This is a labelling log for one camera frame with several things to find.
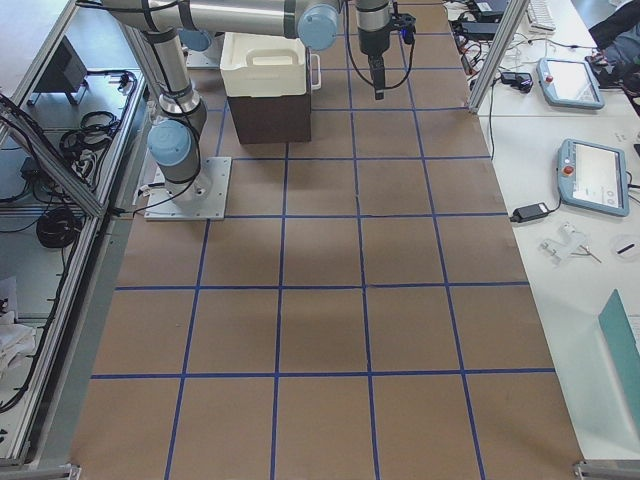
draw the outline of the white cloth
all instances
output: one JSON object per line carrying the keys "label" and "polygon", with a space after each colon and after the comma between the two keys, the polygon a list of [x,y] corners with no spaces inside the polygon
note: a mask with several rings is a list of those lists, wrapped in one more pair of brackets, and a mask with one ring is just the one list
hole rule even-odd
{"label": "white cloth", "polygon": [[36,350],[36,329],[26,325],[0,325],[0,376]]}

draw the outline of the cable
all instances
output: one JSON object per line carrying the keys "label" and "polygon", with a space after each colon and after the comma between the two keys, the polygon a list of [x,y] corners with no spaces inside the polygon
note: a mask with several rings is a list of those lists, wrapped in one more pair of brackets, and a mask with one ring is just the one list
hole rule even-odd
{"label": "cable", "polygon": [[[44,133],[44,130],[42,130],[42,127],[40,127],[40,124],[36,122],[27,112],[20,109],[20,107],[18,107],[15,103],[13,103],[13,101],[9,97],[3,95],[2,93],[0,93],[0,105],[3,105],[4,107],[6,107],[9,113],[13,116],[15,120],[23,121],[26,124],[26,126],[33,132],[33,134],[40,139],[43,146],[51,153],[51,155],[54,158],[60,161],[63,160],[62,155],[60,154],[60,152],[58,152],[58,150],[56,150],[53,144],[49,141],[49,139]],[[2,115],[0,115],[0,118],[5,120],[6,122],[9,121],[6,117],[3,117]]]}
{"label": "cable", "polygon": [[[155,45],[151,44],[151,50],[153,51],[154,55],[156,56],[156,58],[159,60],[159,55],[158,52],[155,48]],[[162,65],[162,62],[158,61],[158,66],[160,67],[160,73],[162,74],[162,76],[164,78],[168,78],[167,76],[167,72],[164,69],[164,65]],[[167,98],[170,98],[171,100],[174,101],[174,103],[178,106],[178,108],[180,109],[180,111],[182,112],[182,115],[184,116],[184,119],[187,122],[187,126],[189,128],[189,130],[191,131],[191,133],[193,134],[195,140],[196,140],[196,156],[198,158],[198,165],[201,164],[202,158],[200,156],[200,132],[198,132],[198,130],[193,126],[193,124],[191,123],[191,119],[189,118],[189,115],[187,115],[187,112],[185,112],[184,108],[182,107],[182,105],[180,104],[180,102],[178,101],[177,97],[173,95],[172,91],[168,91],[168,92],[163,92],[163,95],[166,96]],[[180,192],[176,193],[173,196],[170,196],[169,198],[166,198],[165,200],[162,200],[161,202],[158,203],[154,203],[152,205],[147,205],[146,207],[140,207],[137,208],[131,212],[129,211],[125,211],[123,209],[111,209],[112,212],[114,212],[116,215],[122,215],[122,214],[131,214],[132,217],[135,217],[135,215],[143,210],[148,210],[149,208],[154,208],[160,205],[163,205],[165,203],[168,203],[172,200],[174,200],[175,198],[183,195],[184,193],[186,193],[189,188],[191,188],[191,186],[194,184],[194,182],[196,181],[197,175],[194,175],[194,177],[189,181],[189,183],[187,184],[187,186],[181,190]]]}
{"label": "cable", "polygon": [[64,204],[45,212],[36,224],[36,235],[46,248],[64,248],[71,245],[82,230],[82,223]]}
{"label": "cable", "polygon": [[131,107],[131,99],[138,87],[138,79],[129,70],[90,70],[87,75],[120,75],[119,91],[131,85],[120,118],[106,110],[97,110],[85,114],[80,127],[67,131],[58,143],[64,158],[70,163],[74,173],[95,191],[100,184],[102,163],[106,158],[113,139],[120,131],[123,120]]}
{"label": "cable", "polygon": [[166,5],[160,5],[158,7],[147,7],[147,8],[119,8],[119,7],[105,7],[102,3],[93,1],[93,0],[76,0],[76,6],[82,8],[89,8],[95,10],[105,10],[107,12],[117,12],[117,13],[151,13],[157,12],[159,10],[165,10],[168,8],[173,8],[182,3],[182,0],[174,0],[173,2],[167,3]]}
{"label": "cable", "polygon": [[31,186],[31,183],[25,180],[24,187],[22,188],[22,191],[19,194],[14,195],[13,197],[0,198],[0,203],[13,203],[17,200],[20,200],[21,198],[24,198],[29,193],[30,186]]}
{"label": "cable", "polygon": [[[47,207],[44,210],[44,213],[47,213],[47,211],[49,210],[49,207],[51,206],[51,204],[47,204]],[[25,230],[29,229],[30,227],[34,226],[36,223],[38,223],[38,220],[40,220],[40,217],[38,217],[37,219],[35,219],[33,222],[31,222],[29,225],[25,226],[25,227],[21,227],[21,228],[17,228],[15,230],[0,230],[0,234],[2,233],[20,233],[20,232],[24,232]]]}
{"label": "cable", "polygon": [[493,124],[491,122],[492,114],[493,114],[493,91],[495,90],[496,83],[498,83],[499,78],[494,78],[493,82],[491,82],[491,95],[489,97],[489,139],[491,140],[491,162],[493,162],[493,157],[496,153],[496,145],[493,140]]}
{"label": "cable", "polygon": [[574,49],[575,48],[586,48],[587,50],[593,50],[593,47],[585,47],[585,46],[582,46],[582,45],[566,45],[564,43],[556,42],[556,41],[548,39],[548,38],[546,40],[549,43],[552,43],[553,45],[558,45],[559,47],[574,48]]}

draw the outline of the electronic device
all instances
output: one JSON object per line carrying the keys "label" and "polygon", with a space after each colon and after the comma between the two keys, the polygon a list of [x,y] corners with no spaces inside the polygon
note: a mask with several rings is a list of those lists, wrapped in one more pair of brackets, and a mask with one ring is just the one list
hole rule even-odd
{"label": "electronic device", "polygon": [[624,152],[567,139],[558,152],[558,190],[563,203],[610,215],[629,214]]}
{"label": "electronic device", "polygon": [[498,31],[497,23],[451,22],[453,32],[469,40],[493,40]]}
{"label": "electronic device", "polygon": [[527,19],[529,20],[529,29],[532,31],[549,33],[556,29],[547,0],[529,0]]}
{"label": "electronic device", "polygon": [[591,110],[604,107],[598,82],[587,62],[541,58],[537,73],[550,105]]}
{"label": "electronic device", "polygon": [[477,22],[498,23],[507,10],[509,0],[471,0],[469,11]]}
{"label": "electronic device", "polygon": [[500,72],[500,81],[522,93],[529,93],[533,87],[533,79],[528,72]]}

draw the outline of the white plastic container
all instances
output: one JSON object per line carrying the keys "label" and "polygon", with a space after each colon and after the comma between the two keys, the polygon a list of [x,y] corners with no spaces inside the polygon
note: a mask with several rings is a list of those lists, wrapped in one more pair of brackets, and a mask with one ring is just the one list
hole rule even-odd
{"label": "white plastic container", "polygon": [[220,72],[230,97],[281,97],[307,91],[306,51],[298,39],[228,32]]}

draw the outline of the black cable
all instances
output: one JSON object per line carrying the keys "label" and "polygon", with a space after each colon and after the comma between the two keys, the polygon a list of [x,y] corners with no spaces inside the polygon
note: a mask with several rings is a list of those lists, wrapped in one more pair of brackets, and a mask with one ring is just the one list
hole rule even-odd
{"label": "black cable", "polygon": [[3,95],[2,93],[0,93],[0,105],[6,107],[9,110],[9,113],[16,120],[23,121],[26,126],[33,132],[33,134],[40,139],[44,147],[51,153],[54,158],[60,161],[63,160],[62,155],[60,154],[60,152],[58,152],[58,150],[56,150],[51,141],[47,138],[40,124],[36,122],[27,112],[18,107],[9,97]]}
{"label": "black cable", "polygon": [[39,217],[37,219],[35,219],[33,222],[31,222],[29,225],[27,225],[26,227],[17,228],[16,230],[0,230],[0,234],[2,234],[2,233],[20,233],[20,232],[24,232],[29,227],[32,227],[36,223],[38,223],[38,219],[39,219]]}
{"label": "black cable", "polygon": [[148,8],[119,8],[119,7],[105,7],[102,3],[93,1],[93,0],[76,0],[76,6],[82,8],[89,8],[95,10],[105,10],[107,12],[117,12],[117,13],[151,13],[157,12],[159,10],[165,10],[167,8],[173,8],[178,6],[182,0],[174,0],[173,2],[167,3],[166,5],[160,5],[158,7],[148,7]]}
{"label": "black cable", "polygon": [[142,195],[145,192],[144,190],[145,188],[147,189],[159,188],[159,187],[164,187],[164,185],[165,185],[164,182],[155,182],[155,183],[148,183],[147,185],[143,185],[138,189],[137,196],[139,197],[140,195]]}
{"label": "black cable", "polygon": [[[80,127],[67,131],[59,141],[58,147],[68,162],[72,170],[80,177],[94,192],[100,183],[102,163],[106,158],[109,147],[113,139],[120,131],[125,116],[131,107],[131,99],[138,87],[138,79],[129,70],[90,70],[87,75],[120,75],[120,86],[118,90],[124,90],[131,85],[122,113],[118,118],[114,113],[106,110],[98,110],[85,114],[80,120]],[[106,121],[96,123],[95,119],[104,117]],[[82,154],[89,151],[95,155],[100,154],[93,160],[82,158]],[[85,169],[82,162],[91,162],[89,169]]]}
{"label": "black cable", "polygon": [[[44,213],[47,213],[47,211],[49,210],[49,207],[51,206],[51,204],[49,203],[47,205],[47,208],[45,208]],[[40,220],[40,217],[36,218],[33,222],[31,222],[29,225],[25,226],[25,227],[21,227],[21,228],[17,228],[15,230],[0,230],[0,234],[2,233],[20,233],[20,232],[24,232],[25,230],[29,229],[30,227],[34,226],[36,223],[38,223],[38,220]]]}
{"label": "black cable", "polygon": [[493,125],[491,122],[492,114],[493,114],[493,91],[495,90],[496,83],[498,83],[499,78],[494,78],[493,82],[491,82],[491,95],[489,97],[489,139],[491,140],[491,161],[493,162],[493,156],[496,153],[496,146],[493,140]]}
{"label": "black cable", "polygon": [[532,41],[538,41],[538,40],[546,40],[549,43],[552,43],[554,45],[558,45],[559,47],[566,47],[566,48],[586,48],[587,50],[593,50],[593,47],[585,47],[582,45],[566,45],[564,43],[560,43],[560,42],[556,42],[554,40],[550,40],[548,38],[538,38],[538,39],[533,39]]}
{"label": "black cable", "polygon": [[174,196],[166,198],[164,200],[162,200],[161,202],[158,203],[154,203],[152,205],[147,205],[146,207],[140,207],[140,208],[136,208],[134,211],[132,212],[119,212],[119,213],[131,213],[131,216],[135,216],[136,213],[142,212],[143,210],[147,210],[149,208],[154,208],[160,205],[163,205],[167,202],[170,202],[171,200],[174,200],[175,198],[178,198],[180,195],[184,194],[187,192],[187,190],[189,190],[191,188],[191,186],[193,185],[193,183],[196,181],[196,177],[193,177],[189,183],[187,184],[186,187],[184,187],[184,190],[181,190],[180,192],[176,193]]}
{"label": "black cable", "polygon": [[30,186],[31,182],[25,180],[24,187],[22,188],[22,191],[20,193],[14,195],[13,197],[0,198],[0,203],[13,203],[20,200],[21,198],[24,198],[29,193]]}

